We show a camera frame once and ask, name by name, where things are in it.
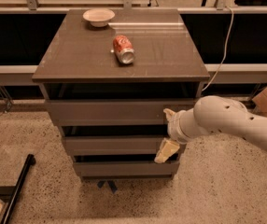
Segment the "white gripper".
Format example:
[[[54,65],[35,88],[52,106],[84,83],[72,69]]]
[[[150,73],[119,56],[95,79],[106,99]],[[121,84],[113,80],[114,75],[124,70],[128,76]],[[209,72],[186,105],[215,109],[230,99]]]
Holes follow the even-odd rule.
[[[167,132],[172,140],[167,138],[162,140],[160,149],[154,159],[156,163],[165,163],[171,156],[178,152],[180,145],[187,144],[190,140],[184,134],[180,125],[185,111],[175,112],[169,108],[164,108],[163,113],[168,121]]]

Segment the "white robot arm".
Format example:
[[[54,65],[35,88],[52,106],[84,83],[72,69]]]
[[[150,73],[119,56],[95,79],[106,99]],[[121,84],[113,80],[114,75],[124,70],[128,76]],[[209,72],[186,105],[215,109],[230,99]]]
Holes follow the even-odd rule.
[[[168,138],[161,142],[154,161],[165,163],[194,138],[226,133],[245,139],[267,152],[267,117],[247,111],[238,101],[219,96],[200,98],[189,110],[165,108]]]

